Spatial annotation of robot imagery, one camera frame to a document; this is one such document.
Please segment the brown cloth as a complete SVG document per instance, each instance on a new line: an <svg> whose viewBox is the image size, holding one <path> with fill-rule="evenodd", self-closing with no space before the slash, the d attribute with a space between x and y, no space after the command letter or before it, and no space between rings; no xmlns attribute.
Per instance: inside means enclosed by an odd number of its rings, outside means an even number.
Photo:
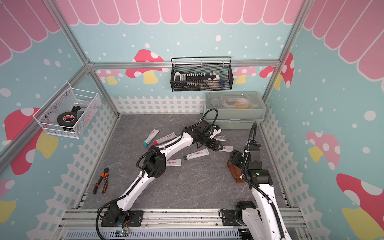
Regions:
<svg viewBox="0 0 384 240"><path fill-rule="evenodd" d="M227 162L227 167L237 184L245 183L245 180L241 179L241 169L239 167L236 167L230 162Z"/></svg>

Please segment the silver purple Protetix toothpaste tube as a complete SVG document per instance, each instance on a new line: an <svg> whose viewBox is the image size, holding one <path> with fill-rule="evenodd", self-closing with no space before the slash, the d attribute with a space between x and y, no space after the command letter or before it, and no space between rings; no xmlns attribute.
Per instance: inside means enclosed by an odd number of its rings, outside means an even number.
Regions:
<svg viewBox="0 0 384 240"><path fill-rule="evenodd" d="M226 141L227 140L225 135L216 135L216 136L214 136L214 139L218 140L218 141Z"/></svg>

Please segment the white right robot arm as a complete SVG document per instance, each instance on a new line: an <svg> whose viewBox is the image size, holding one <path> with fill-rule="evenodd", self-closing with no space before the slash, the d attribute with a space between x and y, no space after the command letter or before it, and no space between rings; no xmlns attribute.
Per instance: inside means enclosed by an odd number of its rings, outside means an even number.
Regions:
<svg viewBox="0 0 384 240"><path fill-rule="evenodd" d="M234 179L246 183L256 200L238 202L237 221L246 226L254 240L290 240L292 237L278 207L275 188L268 170L260 161L260 146L244 152L233 150L227 166Z"/></svg>

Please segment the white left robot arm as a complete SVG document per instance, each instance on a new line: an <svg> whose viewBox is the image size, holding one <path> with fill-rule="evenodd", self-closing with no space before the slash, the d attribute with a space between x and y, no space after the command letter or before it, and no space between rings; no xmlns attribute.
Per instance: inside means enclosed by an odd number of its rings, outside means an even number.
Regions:
<svg viewBox="0 0 384 240"><path fill-rule="evenodd" d="M127 221L129 210L131 210L140 194L151 182L165 173L166 162L170 157L193 144L206 146L215 152L222 150L222 144L215 139L215 136L221 131L218 125L200 120L192 126L185 127L175 139L162 145L150 147L136 163L136 167L140 169L138 177L119 198L100 207L97 212L95 226L99 227L101 213L105 208L107 211L104 218L108 222L118 226L124 225Z"/></svg>

